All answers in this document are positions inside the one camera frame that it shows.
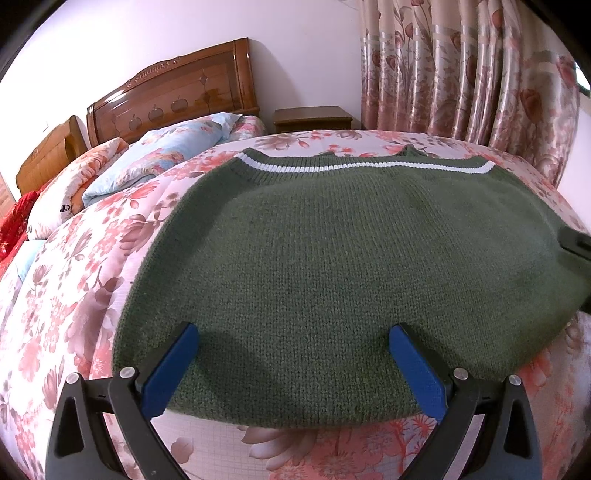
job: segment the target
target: red cloth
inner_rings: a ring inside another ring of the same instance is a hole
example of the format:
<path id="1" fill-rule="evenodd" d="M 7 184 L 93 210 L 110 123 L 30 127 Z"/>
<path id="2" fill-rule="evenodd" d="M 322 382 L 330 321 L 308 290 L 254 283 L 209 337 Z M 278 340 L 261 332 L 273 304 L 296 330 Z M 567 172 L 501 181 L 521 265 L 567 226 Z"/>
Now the red cloth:
<path id="1" fill-rule="evenodd" d="M 12 262 L 14 257 L 16 256 L 17 252 L 20 250 L 21 245 L 26 240 L 27 240 L 27 231 L 25 230 L 22 233 L 22 235 L 19 237 L 19 239 L 17 240 L 17 243 L 14 245 L 14 247 L 12 247 L 12 250 L 8 254 L 8 256 L 4 260 L 0 261 L 0 280 L 2 280 L 2 277 L 6 273 L 6 270 L 8 270 L 8 266 L 10 265 L 10 263 Z"/>
<path id="2" fill-rule="evenodd" d="M 0 280 L 4 276 L 8 266 L 19 251 L 21 245 L 27 240 L 27 222 L 29 214 L 39 195 L 51 182 L 48 181 L 37 192 L 29 192 L 23 195 L 2 221 L 0 225 Z"/>
<path id="3" fill-rule="evenodd" d="M 38 192 L 29 192 L 16 202 L 0 225 L 0 261 L 5 260 L 17 244 L 23 232 L 27 231 L 27 221 Z"/>

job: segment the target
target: wooden nightstand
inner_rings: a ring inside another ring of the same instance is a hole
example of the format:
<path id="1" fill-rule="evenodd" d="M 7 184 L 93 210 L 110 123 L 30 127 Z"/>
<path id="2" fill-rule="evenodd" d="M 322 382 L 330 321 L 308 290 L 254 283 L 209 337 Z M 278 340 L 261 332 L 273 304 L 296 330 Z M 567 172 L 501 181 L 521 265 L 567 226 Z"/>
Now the wooden nightstand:
<path id="1" fill-rule="evenodd" d="M 347 130 L 353 118 L 338 106 L 305 106 L 275 110 L 273 123 L 278 134 L 307 130 Z"/>

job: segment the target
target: wooden bed frame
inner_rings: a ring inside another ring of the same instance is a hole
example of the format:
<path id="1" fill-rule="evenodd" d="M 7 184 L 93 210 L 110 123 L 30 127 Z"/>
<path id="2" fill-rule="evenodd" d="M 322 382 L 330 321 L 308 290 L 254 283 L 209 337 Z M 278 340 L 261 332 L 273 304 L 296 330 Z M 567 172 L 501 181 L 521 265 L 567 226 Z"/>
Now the wooden bed frame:
<path id="1" fill-rule="evenodd" d="M 88 107 L 90 144 L 218 112 L 257 115 L 248 38 L 159 61 Z"/>
<path id="2" fill-rule="evenodd" d="M 21 165 L 16 178 L 21 195 L 39 190 L 87 150 L 78 118 L 71 116 L 49 132 Z"/>
<path id="3" fill-rule="evenodd" d="M 14 204 L 14 196 L 0 173 L 0 222 L 10 212 Z"/>

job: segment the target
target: green sweater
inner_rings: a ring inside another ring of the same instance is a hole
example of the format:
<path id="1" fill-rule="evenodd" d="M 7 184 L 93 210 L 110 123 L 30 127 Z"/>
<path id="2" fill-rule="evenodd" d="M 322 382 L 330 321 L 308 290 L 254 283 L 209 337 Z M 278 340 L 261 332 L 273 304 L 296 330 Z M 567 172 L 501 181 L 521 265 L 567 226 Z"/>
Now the green sweater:
<path id="1" fill-rule="evenodd" d="M 245 150 L 166 220 L 119 321 L 114 371 L 178 322 L 202 335 L 170 408 L 265 427 L 418 408 L 388 353 L 407 322 L 450 366 L 500 380 L 591 291 L 561 219 L 481 157 L 272 158 Z"/>

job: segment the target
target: blue gripper pad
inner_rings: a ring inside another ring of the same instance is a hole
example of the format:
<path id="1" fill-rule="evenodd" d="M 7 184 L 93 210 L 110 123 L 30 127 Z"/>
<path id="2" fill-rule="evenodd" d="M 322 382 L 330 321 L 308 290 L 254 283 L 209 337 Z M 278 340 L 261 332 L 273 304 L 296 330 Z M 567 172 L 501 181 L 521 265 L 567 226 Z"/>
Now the blue gripper pad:
<path id="1" fill-rule="evenodd" d="M 425 415 L 440 422 L 447 410 L 444 385 L 401 326 L 395 325 L 390 328 L 388 344 L 390 355 L 417 399 L 418 406 Z"/>
<path id="2" fill-rule="evenodd" d="M 164 413 L 198 349 L 199 330 L 190 323 L 144 384 L 141 411 L 146 419 L 153 419 Z"/>

